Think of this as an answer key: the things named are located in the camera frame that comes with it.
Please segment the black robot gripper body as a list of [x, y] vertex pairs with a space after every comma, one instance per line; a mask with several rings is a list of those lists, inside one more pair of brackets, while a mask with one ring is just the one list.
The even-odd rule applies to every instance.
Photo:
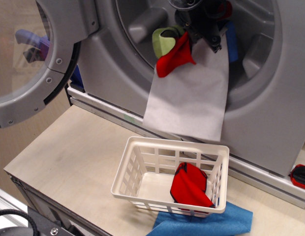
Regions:
[[217, 22], [228, 11], [226, 0], [169, 0], [175, 8], [175, 21], [189, 34], [193, 43], [204, 39], [209, 48], [221, 50], [221, 36]]

